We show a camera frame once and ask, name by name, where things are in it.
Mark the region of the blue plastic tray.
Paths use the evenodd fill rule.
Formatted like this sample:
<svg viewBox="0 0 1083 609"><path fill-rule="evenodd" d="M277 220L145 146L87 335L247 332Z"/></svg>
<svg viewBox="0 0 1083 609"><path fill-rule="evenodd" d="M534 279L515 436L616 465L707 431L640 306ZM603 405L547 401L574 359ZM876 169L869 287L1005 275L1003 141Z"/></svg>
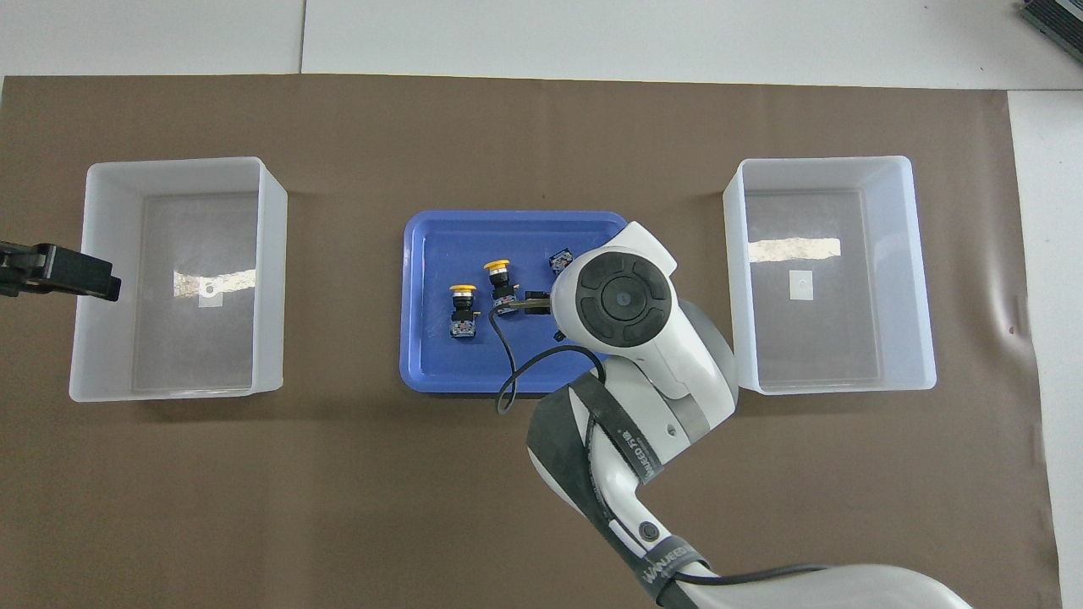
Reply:
<svg viewBox="0 0 1083 609"><path fill-rule="evenodd" d="M519 298L549 291L554 255L583 255L618 234L610 211L423 211L404 230L401 354L403 383L428 393L495 393L510 374L488 323L492 285L485 265L509 261ZM453 285L477 286L477 334L451 336Z"/></svg>

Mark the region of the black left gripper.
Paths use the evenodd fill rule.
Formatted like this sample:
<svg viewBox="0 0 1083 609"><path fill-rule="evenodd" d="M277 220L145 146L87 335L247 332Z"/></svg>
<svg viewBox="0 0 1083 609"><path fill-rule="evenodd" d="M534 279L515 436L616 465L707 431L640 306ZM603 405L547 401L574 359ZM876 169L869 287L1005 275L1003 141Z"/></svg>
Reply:
<svg viewBox="0 0 1083 609"><path fill-rule="evenodd" d="M34 262L34 290L40 294L63 293L90 296L110 302L119 300L121 280L113 275L112 262L54 244L31 246L0 239L0 294L17 297L30 293Z"/></svg>

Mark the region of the translucent white plastic box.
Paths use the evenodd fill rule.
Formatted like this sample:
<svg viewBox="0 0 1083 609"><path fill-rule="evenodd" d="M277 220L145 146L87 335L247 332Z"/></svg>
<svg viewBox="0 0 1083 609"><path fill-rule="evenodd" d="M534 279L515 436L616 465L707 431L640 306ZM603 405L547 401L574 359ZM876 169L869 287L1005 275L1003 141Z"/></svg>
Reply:
<svg viewBox="0 0 1083 609"><path fill-rule="evenodd" d="M909 158L751 158L721 200L743 388L796 396L936 385ZM815 300L790 300L796 269L815 274Z"/></svg>
<svg viewBox="0 0 1083 609"><path fill-rule="evenodd" d="M121 290L78 301L71 399L278 390L287 239L287 190L256 156L94 163L81 250L112 262ZM198 308L203 282L222 307Z"/></svg>

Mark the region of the dark grey device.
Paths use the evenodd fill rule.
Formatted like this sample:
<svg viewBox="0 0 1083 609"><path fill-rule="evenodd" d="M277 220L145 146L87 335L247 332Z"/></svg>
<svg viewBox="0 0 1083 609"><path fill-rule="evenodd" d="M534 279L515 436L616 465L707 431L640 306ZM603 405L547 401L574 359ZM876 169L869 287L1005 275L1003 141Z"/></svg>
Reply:
<svg viewBox="0 0 1083 609"><path fill-rule="evenodd" d="M1083 64L1083 0L1025 0L1019 13Z"/></svg>

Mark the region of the yellow push button switch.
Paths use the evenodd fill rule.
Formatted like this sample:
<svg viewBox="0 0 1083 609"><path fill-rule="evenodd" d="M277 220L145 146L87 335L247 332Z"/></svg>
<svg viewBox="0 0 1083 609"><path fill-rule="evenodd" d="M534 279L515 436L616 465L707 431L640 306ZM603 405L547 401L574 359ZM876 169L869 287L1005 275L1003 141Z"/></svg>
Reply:
<svg viewBox="0 0 1083 609"><path fill-rule="evenodd" d="M512 283L510 276L510 261L507 259L492 260L486 265L488 281L492 286L492 308L495 315L510 315L516 312L511 307L517 300L518 285Z"/></svg>
<svg viewBox="0 0 1083 609"><path fill-rule="evenodd" d="M451 313L448 334L452 339L467 340L477 336L475 309L477 285L455 284L449 286L453 311Z"/></svg>

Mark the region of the brown paper mat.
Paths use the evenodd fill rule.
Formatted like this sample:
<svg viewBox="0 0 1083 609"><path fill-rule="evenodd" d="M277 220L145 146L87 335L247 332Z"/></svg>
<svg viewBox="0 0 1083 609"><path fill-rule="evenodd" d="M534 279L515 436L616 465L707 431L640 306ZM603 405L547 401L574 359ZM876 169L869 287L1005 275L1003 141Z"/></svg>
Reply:
<svg viewBox="0 0 1083 609"><path fill-rule="evenodd" d="M74 403L66 294L0 297L0 609L645 609L538 477L533 401L399 374L404 226L612 211L730 327L721 194L753 157L912 161L929 391L767 397L642 491L726 573L898 563L1059 609L1002 91L268 74L8 78L0 239L77 248L97 161L256 156L288 191L283 388Z"/></svg>

